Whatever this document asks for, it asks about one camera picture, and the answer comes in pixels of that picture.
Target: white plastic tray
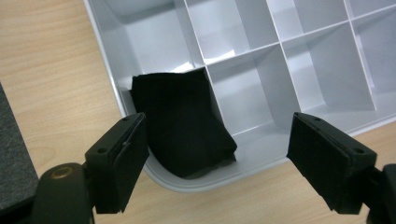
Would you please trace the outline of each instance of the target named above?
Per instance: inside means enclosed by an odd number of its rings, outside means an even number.
[[[205,67],[237,162],[194,180],[151,156],[180,192],[286,161],[294,111],[351,135],[396,120],[396,0],[85,0],[123,116],[132,76]]]

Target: tray compartment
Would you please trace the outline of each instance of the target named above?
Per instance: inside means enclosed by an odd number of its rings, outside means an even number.
[[[277,42],[263,0],[187,0],[204,61],[215,63]]]
[[[267,124],[287,129],[300,111],[279,45],[208,66],[224,125],[231,135]]]
[[[396,7],[352,22],[372,86],[396,91]]]
[[[182,0],[91,1],[109,67],[117,85],[131,76],[184,72],[203,59]]]
[[[268,0],[281,40],[347,20],[343,0]]]
[[[352,17],[389,7],[396,4],[396,0],[346,0],[346,6]]]
[[[331,111],[375,110],[348,22],[283,47],[303,112],[332,121]]]

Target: dark gray mat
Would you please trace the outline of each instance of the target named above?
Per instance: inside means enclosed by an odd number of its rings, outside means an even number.
[[[0,83],[0,209],[35,194],[35,168]]]

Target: black sock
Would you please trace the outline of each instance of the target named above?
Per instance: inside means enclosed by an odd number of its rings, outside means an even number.
[[[148,144],[169,172],[187,177],[234,161],[236,143],[211,111],[204,70],[134,77],[137,112],[148,119]]]

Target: table surface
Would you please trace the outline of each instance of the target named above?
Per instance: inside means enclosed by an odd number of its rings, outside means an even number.
[[[118,119],[82,0],[0,0],[0,81],[38,175],[84,153]],[[396,123],[357,139],[378,153],[377,167],[396,161]],[[185,194],[144,172],[124,214],[97,223],[365,223],[331,212],[287,162],[225,187]]]

